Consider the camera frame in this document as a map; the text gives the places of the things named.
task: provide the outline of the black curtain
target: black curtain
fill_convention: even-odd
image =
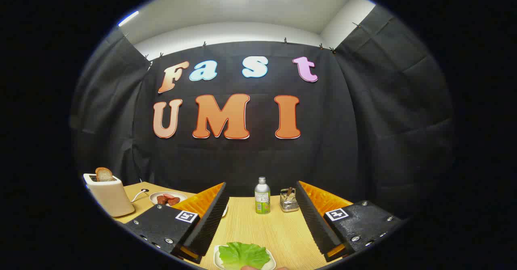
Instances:
[[[118,28],[90,57],[76,85],[70,113],[80,175],[108,167],[124,185],[140,182],[132,155],[132,126],[137,93],[148,67],[149,61]]]
[[[245,78],[242,61],[248,56],[268,59],[268,73]],[[304,81],[295,58],[307,57],[318,76]],[[194,66],[217,62],[212,80],[189,80]],[[188,61],[172,90],[157,93],[164,70]],[[195,139],[196,97],[214,95],[220,109],[235,93],[250,96],[246,106],[248,139]],[[292,95],[296,106],[297,139],[278,139],[279,109],[274,98]],[[176,133],[161,139],[153,132],[153,104],[182,99]],[[357,133],[354,110],[340,67],[329,50],[277,42],[236,42],[196,47],[153,61],[142,86],[135,112],[135,161],[142,180],[168,188],[199,192],[227,182],[231,196],[253,196],[259,176],[266,176],[271,194],[303,180],[350,200],[365,198],[365,180],[357,172]],[[168,127],[170,108],[163,114]]]
[[[445,77],[423,42],[378,5],[336,48],[336,59],[354,103],[369,196],[406,216],[454,162]]]
[[[454,159],[447,86],[425,45],[376,6],[336,48],[278,42],[196,47],[149,62],[115,29],[88,62],[76,88],[70,126],[79,173],[108,167],[124,185],[141,180],[189,192],[226,181],[232,196],[252,196],[259,176],[271,194],[302,180],[356,202],[369,199],[400,217],[426,200]],[[264,56],[268,73],[245,78],[242,60]],[[317,82],[292,60],[307,57]],[[212,80],[189,80],[194,66],[217,62]],[[157,93],[164,70],[184,61],[176,86]],[[249,139],[195,139],[196,97],[222,109],[250,96]],[[277,139],[277,95],[299,98],[298,139]],[[153,104],[182,99],[176,133],[153,131]],[[170,108],[163,113],[168,127]]]

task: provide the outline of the lettuce leaf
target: lettuce leaf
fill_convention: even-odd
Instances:
[[[219,257],[227,270],[240,270],[243,266],[262,268],[270,257],[266,247],[239,242],[227,243],[227,247],[219,247]]]

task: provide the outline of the letter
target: letter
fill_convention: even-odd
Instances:
[[[179,80],[179,77],[181,77],[182,69],[186,69],[189,67],[189,62],[185,61],[183,63],[179,63],[177,65],[174,65],[173,67],[169,67],[164,70],[165,76],[163,77],[163,83],[162,87],[158,90],[158,93],[164,93],[168,90],[171,90],[174,88],[175,84],[172,82],[172,80]]]
[[[313,62],[309,62],[306,57],[300,57],[292,60],[293,63],[298,65],[298,73],[300,77],[307,82],[318,81],[318,76],[311,74],[309,67],[314,67]]]
[[[217,76],[216,73],[217,62],[208,60],[201,62],[194,66],[194,71],[190,73],[189,79],[191,81],[212,80]]]
[[[179,106],[183,103],[181,99],[171,100],[168,104],[170,106],[170,122],[168,128],[163,128],[163,108],[167,106],[166,102],[157,102],[154,104],[155,116],[153,117],[153,130],[155,135],[162,139],[168,139],[174,135],[178,126],[178,110]]]
[[[259,78],[267,73],[267,58],[262,56],[249,56],[242,61],[247,69],[242,69],[242,75],[246,78]]]
[[[278,103],[280,120],[275,136],[279,139],[296,139],[301,135],[296,128],[296,104],[300,103],[298,97],[291,95],[279,95],[275,97]]]
[[[195,101],[199,105],[198,125],[192,136],[197,139],[206,139],[210,136],[206,122],[210,124],[215,137],[219,137],[225,123],[228,128],[225,130],[227,139],[247,139],[250,132],[246,130],[246,103],[250,97],[246,94],[234,94],[228,98],[222,110],[219,109],[213,95],[198,96]]]

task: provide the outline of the bottle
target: bottle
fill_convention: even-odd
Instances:
[[[258,178],[258,184],[255,186],[255,212],[260,214],[269,213],[271,191],[266,184],[265,177]]]

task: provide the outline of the hand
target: hand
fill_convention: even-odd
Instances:
[[[251,266],[243,266],[240,270],[260,270]],[[289,270],[287,267],[277,268],[277,270]]]

